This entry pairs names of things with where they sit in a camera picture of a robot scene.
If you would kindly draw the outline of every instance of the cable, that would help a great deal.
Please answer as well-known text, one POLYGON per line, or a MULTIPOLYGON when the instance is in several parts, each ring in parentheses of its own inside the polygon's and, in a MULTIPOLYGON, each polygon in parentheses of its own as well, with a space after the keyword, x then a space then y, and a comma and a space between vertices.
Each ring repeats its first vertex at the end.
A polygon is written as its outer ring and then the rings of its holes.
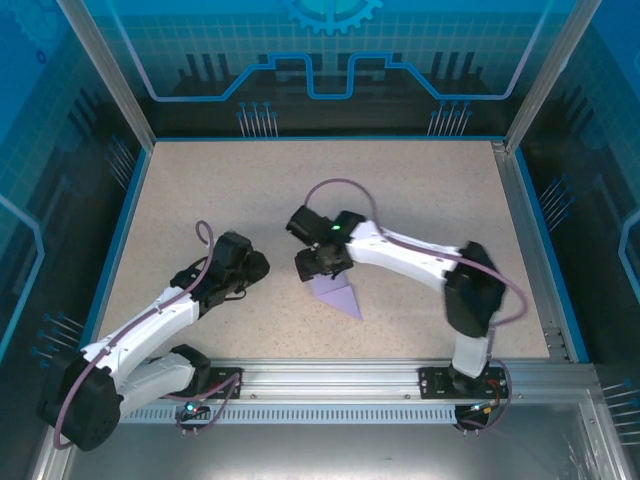
MULTIPOLYGON (((378 231, 378 234, 384 238, 385 240, 387 240, 389 243, 392 243, 394 245, 397 245, 398 247, 402 247, 402 248, 406 248, 407 250, 411 250, 414 252, 418 252, 418 253, 424 253, 426 255, 431 255, 434 257, 439 257, 439 258, 443 258, 445 260, 449 260, 452 262, 456 262, 456 263, 462 263, 464 265, 467 265, 469 267, 475 268, 476 270, 479 270, 483 273, 486 273, 487 275, 495 278, 496 280, 498 280, 499 282, 502 282, 503 284, 505 284, 505 286, 509 287, 519 298, 520 298, 520 308, 516 311, 516 313, 512 314, 511 316, 505 317, 500 321, 494 322, 491 324, 492 328, 501 326, 501 325, 506 325, 508 323, 511 322, 515 322, 516 320, 519 320, 520 318, 522 318, 526 313, 527 310, 529 308, 528 302, 527 302, 527 297, 524 293, 524 291, 522 291, 522 289, 520 287, 518 287, 512 280, 508 279, 507 277, 505 277, 504 275, 502 275, 500 272, 497 272, 496 270, 493 270, 489 267, 486 267, 484 265, 482 265, 481 263, 478 262, 474 262, 473 260, 469 260, 466 258, 462 258, 462 257, 458 257, 456 255, 451 255, 449 253, 443 253, 443 252, 439 252, 437 250, 431 250, 430 248, 426 248, 426 247, 419 247, 417 245, 411 245, 409 243, 405 243, 401 240, 398 240, 396 238, 393 238, 392 236, 388 235, 380 226, 380 220, 378 219, 378 206, 376 204, 375 199, 373 198, 373 195, 371 195, 371 193, 362 185, 360 185, 358 182, 354 181, 354 180, 350 180, 348 178, 330 178, 328 180, 324 180, 323 182, 320 182, 319 184, 317 184, 315 187, 313 187, 311 190, 309 190, 309 193, 307 193, 307 196, 304 199, 304 205, 307 206, 307 204, 309 203, 309 200, 311 200, 311 197, 313 196, 313 194, 321 187, 328 185, 330 183, 346 183, 348 185, 354 186, 356 187, 358 190, 360 190, 362 193, 364 193, 364 195, 367 197, 367 199, 369 200, 369 203, 371 204, 371 210, 372 210, 372 220, 373 220, 373 224, 376 227, 376 230, 378 231)), ((489 346, 493 346, 493 334, 494 332, 490 332, 489 334, 489 346)))
POLYGON ((511 406, 511 398, 513 396, 513 392, 512 392, 513 385, 511 384, 511 373, 509 372, 509 369, 507 368, 507 365, 502 360, 499 360, 497 358, 494 358, 491 361, 492 362, 496 362, 498 365, 500 365, 504 370, 505 376, 507 377, 507 385, 509 386, 509 394, 507 395, 507 400, 506 400, 506 402, 504 404, 504 408, 502 409, 502 411, 500 412, 498 417, 493 422, 491 422, 489 425, 482 425, 481 423, 474 422, 472 420, 461 420, 460 421, 460 423, 468 423, 469 425, 473 425, 475 427, 479 426, 479 430, 482 430, 483 432, 495 429, 495 427, 504 419, 504 416, 506 415, 507 411, 509 410, 509 407, 511 406))
POLYGON ((202 281, 204 276, 207 274, 207 271, 209 270, 209 265, 211 265, 211 260, 213 259, 213 247, 214 247, 213 230, 211 229, 211 226, 204 220, 198 220, 195 228, 196 228, 196 235, 198 235, 198 238, 200 239, 200 241, 205 245, 207 245, 207 247, 209 248, 209 254, 207 255, 206 262, 204 264, 204 267, 200 271, 200 274, 193 281, 193 283, 189 285, 185 290, 178 293, 177 295, 174 295, 172 298, 170 298, 166 302, 158 305, 157 309, 151 309, 148 312, 142 314, 140 317, 136 318, 133 322, 131 322, 129 325, 123 328, 117 335, 115 335, 109 341, 109 343, 107 343, 105 347, 103 347, 100 350, 100 352, 98 352, 95 358, 91 360, 91 362, 89 362, 89 364, 85 367, 82 373, 80 373, 76 381, 73 382, 73 385, 69 389, 67 396, 62 402, 62 406, 60 407, 60 412, 58 413, 58 418, 56 419, 56 425, 53 433, 53 445, 57 450, 64 450, 72 446, 71 442, 63 444, 61 441, 62 425, 64 424, 64 419, 67 416, 67 412, 69 410, 69 406, 71 405, 71 402, 73 401, 76 393, 80 389, 82 382, 86 380, 86 378, 91 373, 91 370, 93 370, 93 367, 95 367, 100 362, 100 360, 102 360, 105 356, 109 355, 111 349, 115 347, 117 343, 127 333, 129 333, 131 330, 133 330, 135 327, 140 325, 140 323, 144 322, 146 319, 148 319, 152 315, 155 315, 156 313, 161 312, 162 310, 167 308, 169 305, 172 305, 173 303, 183 298, 185 295, 188 295, 189 293, 191 293, 191 291, 198 286, 198 284, 202 281), (207 231, 208 240, 202 236, 202 233, 200 233, 200 227, 204 227, 205 230, 207 231))
MULTIPOLYGON (((203 432, 203 431, 208 430, 209 428, 213 427, 213 424, 218 421, 218 419, 222 415, 222 412, 226 408, 227 403, 229 403, 229 400, 231 399, 231 396, 233 395, 233 391, 235 390, 236 385, 239 383, 239 380, 240 380, 240 375, 238 373, 234 373, 229 378, 227 378, 224 382, 222 382, 220 385, 217 385, 217 386, 213 387, 211 390, 209 390, 209 391, 207 391, 205 393, 202 393, 200 395, 196 395, 195 397, 185 398, 185 397, 178 397, 176 395, 165 395, 162 398, 168 398, 170 400, 180 400, 180 401, 186 401, 186 402, 193 402, 193 401, 197 401, 197 400, 205 400, 206 398, 210 397, 214 393, 218 393, 220 390, 223 390, 227 385, 231 384, 231 387, 229 388, 229 391, 227 392, 227 396, 225 397, 224 402, 222 402, 222 405, 220 405, 220 408, 218 409, 216 414, 213 416, 213 418, 209 421, 209 423, 205 424, 201 428, 194 428, 193 429, 193 433, 195 435, 197 435, 198 432, 203 432)), ((184 428, 184 424, 182 423, 182 416, 184 415, 184 412, 185 412, 185 410, 182 410, 182 411, 180 411, 178 413, 178 416, 176 418, 176 427, 182 429, 183 432, 187 432, 188 430, 184 428)))

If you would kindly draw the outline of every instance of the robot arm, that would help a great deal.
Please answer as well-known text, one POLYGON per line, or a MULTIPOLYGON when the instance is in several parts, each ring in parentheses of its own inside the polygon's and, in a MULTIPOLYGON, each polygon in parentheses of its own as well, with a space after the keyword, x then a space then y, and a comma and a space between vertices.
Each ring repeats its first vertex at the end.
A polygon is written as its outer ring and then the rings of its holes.
POLYGON ((464 257, 495 269, 482 246, 470 242, 460 249, 385 232, 392 239, 442 253, 446 258, 426 255, 389 242, 380 236, 374 222, 362 215, 343 211, 332 221, 320 217, 306 206, 298 209, 286 228, 309 246, 295 259, 303 282, 315 275, 336 276, 357 262, 392 270, 442 292, 447 320, 458 332, 453 370, 462 378, 472 380, 484 371, 489 348, 489 323, 500 308, 505 286, 453 260, 464 257))
POLYGON ((116 332, 87 345, 81 352, 61 352, 55 356, 38 403, 39 416, 55 426, 71 386, 105 348, 109 353, 81 383, 62 426, 62 434, 81 450, 92 450, 102 444, 122 415, 150 401, 169 393, 189 397, 206 391, 211 383, 210 362, 187 345, 139 365, 176 332, 223 303, 228 295, 242 293, 264 278, 270 267, 247 238, 227 232, 216 242, 212 262, 201 282, 189 295, 160 310, 159 305, 184 291, 198 277, 199 263, 176 274, 169 288, 116 332), (156 310, 155 314, 133 327, 115 346, 108 347, 118 332, 151 310, 156 310))

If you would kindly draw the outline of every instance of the beige work surface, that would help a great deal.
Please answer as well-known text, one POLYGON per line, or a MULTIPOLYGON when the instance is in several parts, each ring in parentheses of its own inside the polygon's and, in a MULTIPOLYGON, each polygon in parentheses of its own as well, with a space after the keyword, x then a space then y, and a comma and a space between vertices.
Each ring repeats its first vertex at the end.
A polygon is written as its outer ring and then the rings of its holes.
MULTIPOLYGON (((499 357, 546 357, 547 348, 489 142, 277 141, 161 142, 155 147, 101 327, 108 334, 149 305, 172 276, 204 256, 199 219, 216 235, 235 230, 271 264, 240 302, 216 307, 157 353, 188 343, 210 357, 442 358, 455 331, 443 296, 372 265, 356 265, 364 321, 316 300, 293 263, 303 244, 285 231, 318 182, 361 182, 379 204, 383 226, 431 243, 487 248, 497 267, 524 288, 528 315, 498 330, 499 357)), ((311 207, 369 215, 348 185, 317 192, 311 207)), ((503 310, 518 300, 508 293, 503 310)))

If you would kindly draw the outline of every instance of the purple paper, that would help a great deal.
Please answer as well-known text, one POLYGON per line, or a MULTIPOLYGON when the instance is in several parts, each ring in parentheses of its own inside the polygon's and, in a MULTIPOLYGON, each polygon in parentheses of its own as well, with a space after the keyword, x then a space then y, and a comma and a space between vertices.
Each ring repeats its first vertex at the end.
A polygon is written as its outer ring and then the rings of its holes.
POLYGON ((358 320, 363 319, 353 287, 349 284, 344 272, 333 280, 328 275, 316 275, 311 280, 311 292, 327 305, 358 320))

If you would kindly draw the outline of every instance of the glass panel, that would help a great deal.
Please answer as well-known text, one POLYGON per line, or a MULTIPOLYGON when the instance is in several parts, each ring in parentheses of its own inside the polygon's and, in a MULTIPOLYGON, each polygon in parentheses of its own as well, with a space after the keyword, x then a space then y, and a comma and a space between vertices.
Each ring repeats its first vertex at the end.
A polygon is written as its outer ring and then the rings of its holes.
POLYGON ((573 0, 89 0, 165 136, 503 135, 573 0))
POLYGON ((0 478, 26 478, 50 356, 76 349, 140 145, 52 0, 0 15, 0 478))
POLYGON ((638 18, 637 2, 602 3, 522 145, 604 386, 640 383, 638 18))

